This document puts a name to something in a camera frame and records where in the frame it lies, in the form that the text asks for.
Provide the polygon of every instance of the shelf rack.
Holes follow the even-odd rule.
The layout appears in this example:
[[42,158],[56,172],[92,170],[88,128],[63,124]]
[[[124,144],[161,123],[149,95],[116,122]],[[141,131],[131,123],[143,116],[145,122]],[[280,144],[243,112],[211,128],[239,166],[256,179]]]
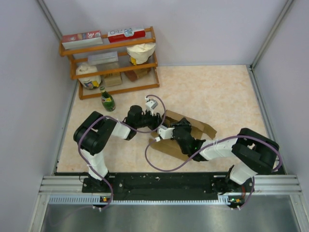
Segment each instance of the shelf rack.
[[[116,69],[110,69],[110,70],[102,70],[98,72],[93,72],[93,73],[87,73],[87,74],[82,74],[82,75],[76,75],[76,69],[77,69],[77,64],[82,63],[82,62],[87,62],[88,58],[74,58],[73,55],[80,54],[80,53],[89,53],[89,52],[95,52],[95,51],[101,51],[101,50],[107,50],[107,49],[113,49],[113,48],[119,48],[119,47],[127,47],[127,46],[132,46],[132,45],[137,45],[137,44],[145,44],[145,43],[155,43],[155,31],[153,27],[146,28],[145,29],[146,33],[150,33],[151,37],[150,38],[141,38],[141,39],[135,39],[131,41],[124,41],[124,42],[119,42],[119,43],[109,43],[109,44],[104,44],[104,45],[98,45],[98,46],[92,46],[92,47],[86,47],[86,48],[78,48],[78,49],[70,49],[66,50],[63,45],[62,41],[60,41],[59,45],[59,54],[64,57],[67,56],[69,61],[70,61],[70,77],[72,80],[76,80],[79,78],[84,78],[84,77],[90,77],[90,76],[97,76],[97,75],[106,75],[110,73],[122,73],[126,71],[131,71],[131,70],[138,70],[138,69],[145,69],[145,68],[152,68],[152,72],[154,72],[155,75],[155,80],[153,83],[149,85],[143,85],[143,86],[136,86],[136,87],[128,87],[128,88],[120,88],[120,89],[114,89],[109,91],[109,88],[107,87],[107,91],[110,94],[118,94],[118,93],[125,93],[125,92],[131,92],[131,91],[137,91],[137,90],[142,90],[142,89],[149,89],[149,88],[156,88],[160,86],[159,83],[159,78],[157,75],[156,68],[158,66],[158,61],[155,52],[152,54],[152,56],[149,58],[149,62],[140,64],[140,65],[133,65],[133,64],[127,64],[124,67],[116,68]],[[107,34],[104,34],[101,36],[102,39],[107,39]],[[123,56],[128,56],[127,52],[118,52],[119,57]],[[95,97],[100,97],[100,93],[93,93],[93,94],[87,94],[84,95],[84,87],[83,85],[79,82],[79,98],[81,100],[83,99],[88,99],[88,98],[95,98]]]

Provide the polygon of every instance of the white wall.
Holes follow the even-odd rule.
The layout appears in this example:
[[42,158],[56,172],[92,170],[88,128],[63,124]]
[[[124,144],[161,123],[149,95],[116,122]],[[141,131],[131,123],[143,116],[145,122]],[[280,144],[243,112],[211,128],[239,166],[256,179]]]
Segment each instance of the white wall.
[[251,64],[286,0],[44,0],[63,34],[153,26],[159,65]]
[[309,203],[309,1],[297,0],[256,68],[286,166]]
[[36,1],[2,1],[0,22],[0,230],[21,232],[55,163],[74,82]]

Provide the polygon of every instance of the table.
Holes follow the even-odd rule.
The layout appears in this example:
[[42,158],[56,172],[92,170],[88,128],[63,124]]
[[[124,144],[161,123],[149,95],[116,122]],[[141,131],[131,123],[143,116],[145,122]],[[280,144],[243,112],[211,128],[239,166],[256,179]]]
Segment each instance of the table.
[[[237,134],[248,127],[266,136],[265,126],[245,65],[161,66],[157,68],[160,87],[113,95],[116,109],[107,112],[100,98],[79,100],[76,94],[66,131],[57,172],[85,172],[86,163],[77,152],[73,134],[93,112],[120,120],[132,105],[145,109],[144,97],[159,96],[166,108],[208,123],[217,130],[216,138]],[[159,105],[157,112],[163,113]],[[150,134],[137,134],[131,141],[111,137],[104,148],[105,164],[110,172],[156,172],[144,158]],[[149,160],[161,169],[171,169],[183,161],[150,148]],[[179,172],[227,171],[238,158],[219,158],[208,162],[190,161]]]

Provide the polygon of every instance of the green bottle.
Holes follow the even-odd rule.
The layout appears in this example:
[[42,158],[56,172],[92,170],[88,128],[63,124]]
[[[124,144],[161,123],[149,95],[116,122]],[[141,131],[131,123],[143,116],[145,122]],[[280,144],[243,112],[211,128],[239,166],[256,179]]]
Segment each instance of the green bottle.
[[115,101],[112,96],[106,92],[105,87],[100,87],[102,105],[107,111],[113,111],[116,108]]

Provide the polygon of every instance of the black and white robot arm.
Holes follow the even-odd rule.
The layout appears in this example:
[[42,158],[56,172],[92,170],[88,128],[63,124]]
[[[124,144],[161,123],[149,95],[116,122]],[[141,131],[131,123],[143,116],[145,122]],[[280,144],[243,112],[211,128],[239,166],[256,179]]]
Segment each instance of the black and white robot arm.
[[[189,157],[196,153],[201,147],[208,144],[214,144],[193,157],[195,161],[208,161],[215,158],[238,157],[241,162],[233,165],[227,176],[226,184],[232,183],[242,185],[246,180],[256,174],[270,174],[276,161],[276,153],[269,147],[246,138],[237,138],[216,144],[212,140],[199,140],[191,136],[191,124],[185,118],[179,122],[172,123],[169,127],[162,123],[159,113],[154,114],[157,102],[153,99],[146,99],[146,111],[138,105],[133,105],[128,111],[127,117],[123,122],[116,122],[111,119],[103,119],[98,122],[92,130],[86,135],[81,143],[81,152],[89,161],[94,170],[105,177],[108,173],[104,162],[103,149],[110,136],[120,137],[124,140],[132,139],[136,134],[136,129],[148,127],[151,130],[157,128],[159,139],[172,139],[177,141],[182,153]],[[94,123],[102,114],[93,112],[76,130],[74,141],[79,143],[84,132]],[[247,128],[241,129],[239,135],[250,136],[262,140],[271,145],[276,150],[279,146],[274,141]],[[91,169],[89,174],[101,180]]]

